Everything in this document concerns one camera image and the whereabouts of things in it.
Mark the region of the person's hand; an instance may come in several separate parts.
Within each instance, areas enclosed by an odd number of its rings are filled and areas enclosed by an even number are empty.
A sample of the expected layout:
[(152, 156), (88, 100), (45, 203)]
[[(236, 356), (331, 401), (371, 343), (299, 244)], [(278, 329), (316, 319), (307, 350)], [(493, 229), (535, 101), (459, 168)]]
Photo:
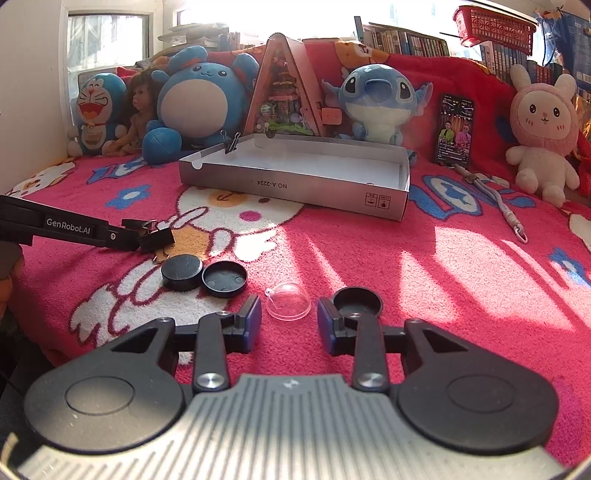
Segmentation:
[(1, 242), (0, 271), (0, 318), (3, 318), (13, 291), (13, 280), (22, 273), (24, 255), (22, 247), (16, 243)]

